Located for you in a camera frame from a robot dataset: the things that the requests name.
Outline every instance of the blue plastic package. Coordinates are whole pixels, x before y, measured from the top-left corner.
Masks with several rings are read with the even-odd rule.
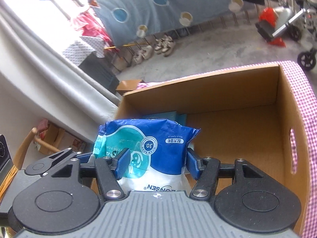
[[[114,120],[100,126],[94,154],[115,157],[123,148],[130,149],[130,165],[119,181],[126,191],[186,190],[186,147],[199,131],[170,120]]]

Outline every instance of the wooden handle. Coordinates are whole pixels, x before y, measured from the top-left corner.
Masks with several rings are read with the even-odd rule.
[[[50,151],[53,151],[54,153],[59,152],[60,150],[55,148],[54,146],[46,143],[45,141],[41,140],[39,137],[34,137],[34,140],[39,143],[41,146],[47,148]]]
[[[37,128],[34,127],[26,136],[26,138],[23,140],[22,144],[20,145],[20,147],[17,149],[15,153],[14,159],[12,161],[13,161],[13,164],[16,166],[16,168],[18,168],[19,170],[22,169],[26,152],[36,134],[37,134]]]

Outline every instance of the window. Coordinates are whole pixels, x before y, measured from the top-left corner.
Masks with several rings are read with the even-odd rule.
[[[66,15],[74,17],[79,8],[72,0],[4,0],[16,15],[54,50],[61,53],[80,34]]]

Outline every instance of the black wheel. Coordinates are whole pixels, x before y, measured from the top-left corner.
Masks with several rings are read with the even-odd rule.
[[[297,57],[297,63],[304,71],[310,71],[316,66],[316,57],[311,52],[301,52]]]
[[[294,25],[290,25],[287,28],[287,32],[288,32],[289,37],[295,42],[298,42],[302,38],[302,32],[301,32],[299,27],[296,27]]]

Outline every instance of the pink checkered fabric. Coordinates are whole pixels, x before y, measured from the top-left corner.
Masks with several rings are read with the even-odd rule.
[[[313,93],[312,87],[310,86],[304,72],[300,66],[292,61],[281,61],[271,62],[269,64],[280,64],[283,67],[283,71],[290,83],[290,87],[293,91],[295,100],[299,112],[302,116],[305,132],[307,136],[308,148],[309,148],[309,159],[310,159],[310,195],[307,206],[307,214],[305,216],[305,227],[303,230],[303,238],[316,238],[317,237],[317,100]],[[263,64],[253,64],[235,68],[246,68],[250,66],[258,66]],[[217,70],[214,72],[226,71],[228,69]],[[140,83],[137,89],[144,88],[147,86],[154,86],[160,83]],[[297,152],[295,139],[292,139],[292,133],[290,134],[290,141],[293,155],[293,170],[296,171],[297,167]]]

